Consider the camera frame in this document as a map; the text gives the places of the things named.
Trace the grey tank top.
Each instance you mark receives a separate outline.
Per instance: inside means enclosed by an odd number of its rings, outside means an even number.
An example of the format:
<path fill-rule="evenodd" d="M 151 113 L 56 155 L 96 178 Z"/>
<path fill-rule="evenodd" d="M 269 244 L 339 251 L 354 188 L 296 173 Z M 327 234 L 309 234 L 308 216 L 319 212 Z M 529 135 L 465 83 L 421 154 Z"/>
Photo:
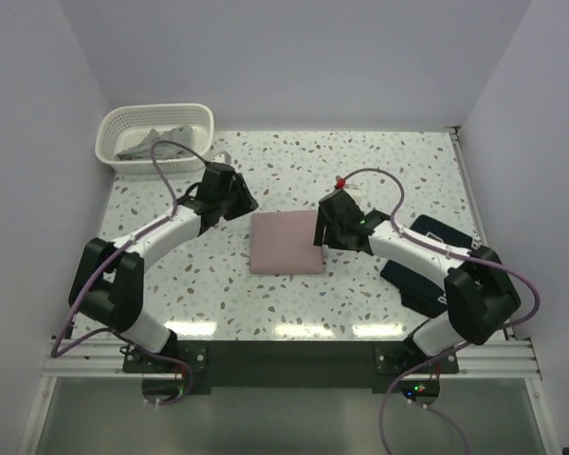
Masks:
<path fill-rule="evenodd" d="M 151 146 L 160 140 L 177 142 L 191 149 L 193 128 L 189 125 L 182 125 L 162 133 L 156 129 L 151 129 L 139 144 L 122 150 L 116 154 L 116 158 L 121 161 L 150 160 Z M 158 144 L 155 149 L 155 155 L 157 160 L 169 160 L 184 158 L 190 154 L 173 144 Z"/>

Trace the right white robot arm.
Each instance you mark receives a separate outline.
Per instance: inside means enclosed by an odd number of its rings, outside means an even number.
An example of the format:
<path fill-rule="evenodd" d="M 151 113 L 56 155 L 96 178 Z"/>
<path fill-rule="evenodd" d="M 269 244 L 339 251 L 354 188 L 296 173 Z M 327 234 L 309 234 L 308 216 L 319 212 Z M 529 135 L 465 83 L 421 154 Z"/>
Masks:
<path fill-rule="evenodd" d="M 319 201 L 314 245 L 393 261 L 440 288 L 447 311 L 425 321 L 405 340 L 404 362 L 417 373 L 425 372 L 437 355 L 460 343 L 484 344 L 521 304 L 492 249 L 470 251 L 412 236 L 385 213 L 363 213 L 342 189 Z"/>

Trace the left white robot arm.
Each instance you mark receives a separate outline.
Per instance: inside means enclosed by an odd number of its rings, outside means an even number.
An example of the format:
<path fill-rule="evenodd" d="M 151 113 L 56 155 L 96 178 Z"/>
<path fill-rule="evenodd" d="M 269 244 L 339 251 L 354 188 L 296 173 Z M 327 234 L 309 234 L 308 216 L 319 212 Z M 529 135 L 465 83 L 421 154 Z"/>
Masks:
<path fill-rule="evenodd" d="M 203 235 L 222 219 L 230 221 L 258 208 L 244 177 L 230 165 L 211 162 L 202 179 L 155 221 L 113 241 L 94 238 L 83 249 L 68 297 L 80 313 L 144 350 L 157 372 L 177 361 L 176 334 L 144 310 L 146 272 L 178 246 Z"/>

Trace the pink tank top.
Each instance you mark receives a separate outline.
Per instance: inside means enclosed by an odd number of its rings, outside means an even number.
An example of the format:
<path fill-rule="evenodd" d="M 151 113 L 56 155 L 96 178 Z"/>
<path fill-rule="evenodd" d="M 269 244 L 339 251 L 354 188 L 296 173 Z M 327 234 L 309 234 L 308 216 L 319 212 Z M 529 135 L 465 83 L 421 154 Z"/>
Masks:
<path fill-rule="evenodd" d="M 320 275 L 320 246 L 314 245 L 314 210 L 260 212 L 251 217 L 249 270 L 254 275 Z"/>

